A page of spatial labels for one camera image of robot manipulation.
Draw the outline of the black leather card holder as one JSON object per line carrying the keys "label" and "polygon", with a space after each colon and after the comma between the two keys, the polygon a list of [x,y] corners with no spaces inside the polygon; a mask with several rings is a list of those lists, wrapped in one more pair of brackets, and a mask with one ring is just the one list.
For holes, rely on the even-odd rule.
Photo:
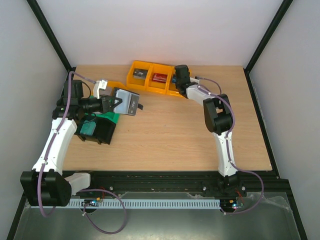
{"label": "black leather card holder", "polygon": [[143,110],[144,106],[140,103],[138,93],[115,87],[113,97],[122,99],[122,103],[113,108],[113,112],[121,115],[135,116],[137,110]]}

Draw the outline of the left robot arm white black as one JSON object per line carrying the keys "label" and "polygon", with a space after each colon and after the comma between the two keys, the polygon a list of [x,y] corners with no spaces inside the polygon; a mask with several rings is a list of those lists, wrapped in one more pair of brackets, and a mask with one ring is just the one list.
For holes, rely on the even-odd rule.
{"label": "left robot arm white black", "polygon": [[111,95],[100,90],[108,86],[106,80],[95,83],[94,97],[84,97],[83,82],[68,80],[63,96],[52,112],[51,130],[44,149],[30,171],[20,177],[24,194],[31,206],[65,207],[72,196],[91,184],[91,175],[77,172],[63,177],[63,165],[73,135],[89,138],[99,144],[109,144],[116,123],[97,116],[97,113],[128,114],[131,93],[115,87]]}

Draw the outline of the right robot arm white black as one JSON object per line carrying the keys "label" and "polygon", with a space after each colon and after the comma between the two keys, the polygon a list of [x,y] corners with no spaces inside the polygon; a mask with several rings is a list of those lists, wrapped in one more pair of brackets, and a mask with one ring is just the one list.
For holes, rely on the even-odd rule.
{"label": "right robot arm white black", "polygon": [[224,93],[209,91],[200,84],[199,78],[190,77],[189,68],[185,64],[175,66],[174,71],[175,87],[179,94],[203,107],[205,126],[216,143],[218,172],[221,175],[216,180],[216,189],[221,195],[229,196],[240,186],[232,144],[235,114],[229,98]]}

